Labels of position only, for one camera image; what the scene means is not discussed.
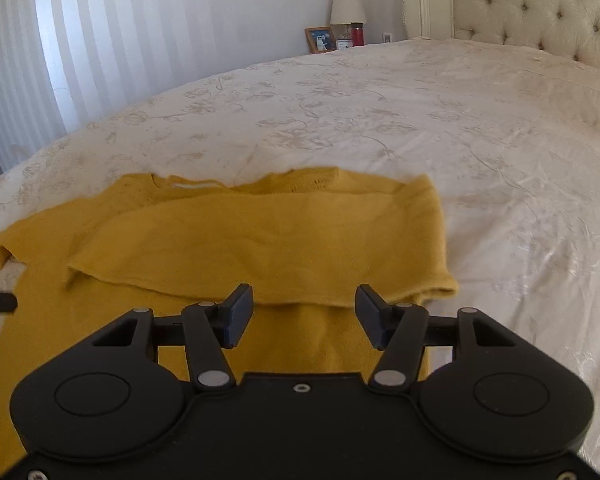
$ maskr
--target red tumbler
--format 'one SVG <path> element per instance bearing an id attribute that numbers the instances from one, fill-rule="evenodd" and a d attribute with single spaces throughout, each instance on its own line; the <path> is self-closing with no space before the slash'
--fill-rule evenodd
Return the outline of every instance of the red tumbler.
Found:
<path id="1" fill-rule="evenodd" d="M 353 40 L 353 46 L 363 46 L 365 44 L 362 23 L 351 23 L 351 39 Z"/>

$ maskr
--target floral pattern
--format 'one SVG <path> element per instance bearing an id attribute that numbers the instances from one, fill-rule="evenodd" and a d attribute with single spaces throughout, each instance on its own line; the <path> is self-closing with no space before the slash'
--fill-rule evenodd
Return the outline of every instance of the floral pattern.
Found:
<path id="1" fill-rule="evenodd" d="M 193 82 L 1 176 L 0 231 L 125 173 L 231 185 L 332 165 L 429 174 L 461 283 L 431 311 L 479 307 L 579 373 L 597 402 L 584 455 L 600 469 L 600 71 L 590 66 L 419 39 Z M 11 265 L 0 288 L 13 286 Z"/>

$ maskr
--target picture frame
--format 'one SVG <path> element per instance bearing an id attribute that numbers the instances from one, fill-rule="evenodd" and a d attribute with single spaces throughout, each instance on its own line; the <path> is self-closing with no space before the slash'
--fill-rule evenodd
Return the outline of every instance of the picture frame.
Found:
<path id="1" fill-rule="evenodd" d="M 353 47 L 353 40 L 337 40 L 336 48 L 338 50 L 347 50 L 348 48 Z"/>
<path id="2" fill-rule="evenodd" d="M 336 50 L 336 37 L 331 27 L 312 27 L 304 30 L 312 54 Z"/>

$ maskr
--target lampshade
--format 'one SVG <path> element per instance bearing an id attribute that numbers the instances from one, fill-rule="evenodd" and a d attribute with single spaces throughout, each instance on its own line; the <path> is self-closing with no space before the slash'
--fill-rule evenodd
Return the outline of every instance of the lampshade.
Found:
<path id="1" fill-rule="evenodd" d="M 366 23 L 362 0 L 333 0 L 331 25 L 348 25 L 349 23 Z"/>

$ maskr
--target yellow fabric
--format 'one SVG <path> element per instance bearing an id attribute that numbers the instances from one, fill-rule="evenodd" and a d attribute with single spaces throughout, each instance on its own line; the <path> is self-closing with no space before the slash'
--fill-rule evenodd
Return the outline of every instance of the yellow fabric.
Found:
<path id="1" fill-rule="evenodd" d="M 335 168 L 273 174 L 228 188 L 125 176 L 0 234 L 0 267 L 27 264 L 18 310 L 0 335 L 0 473 L 23 450 L 9 418 L 17 382 L 136 306 L 156 316 L 253 285 L 256 309 L 237 349 L 245 371 L 351 372 L 378 360 L 352 308 L 360 283 L 389 301 L 454 294 L 443 216 L 426 176 L 402 184 Z M 160 363 L 187 379 L 184 353 Z"/>

